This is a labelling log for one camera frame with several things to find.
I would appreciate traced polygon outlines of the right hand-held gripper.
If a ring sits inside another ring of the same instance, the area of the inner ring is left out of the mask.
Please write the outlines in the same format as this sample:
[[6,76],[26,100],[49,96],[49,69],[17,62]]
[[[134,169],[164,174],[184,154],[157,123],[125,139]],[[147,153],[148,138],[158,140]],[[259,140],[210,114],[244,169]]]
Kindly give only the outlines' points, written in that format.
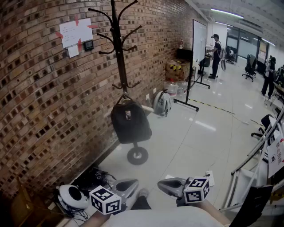
[[177,206],[189,206],[204,202],[210,191],[208,177],[168,178],[158,182],[158,188],[176,198]]

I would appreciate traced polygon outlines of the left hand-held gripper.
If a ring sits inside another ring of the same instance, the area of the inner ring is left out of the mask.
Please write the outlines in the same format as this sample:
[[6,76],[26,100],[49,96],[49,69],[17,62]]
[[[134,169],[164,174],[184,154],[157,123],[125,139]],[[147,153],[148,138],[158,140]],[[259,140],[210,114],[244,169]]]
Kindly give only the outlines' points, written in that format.
[[98,186],[89,193],[91,205],[103,215],[123,212],[127,209],[127,199],[138,186],[137,179],[116,180],[109,186]]

